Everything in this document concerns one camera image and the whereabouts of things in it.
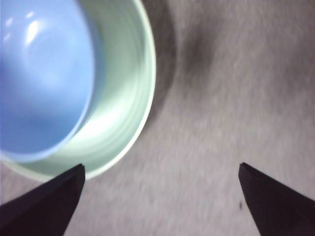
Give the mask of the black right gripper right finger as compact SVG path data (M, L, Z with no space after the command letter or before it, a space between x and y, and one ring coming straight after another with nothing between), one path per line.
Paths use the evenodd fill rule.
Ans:
M315 201L243 162L238 178L262 236L313 236Z

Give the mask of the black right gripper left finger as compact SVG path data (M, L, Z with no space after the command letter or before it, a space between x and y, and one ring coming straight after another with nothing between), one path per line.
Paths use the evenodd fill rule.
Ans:
M62 236L85 183L79 164L0 207L2 236Z

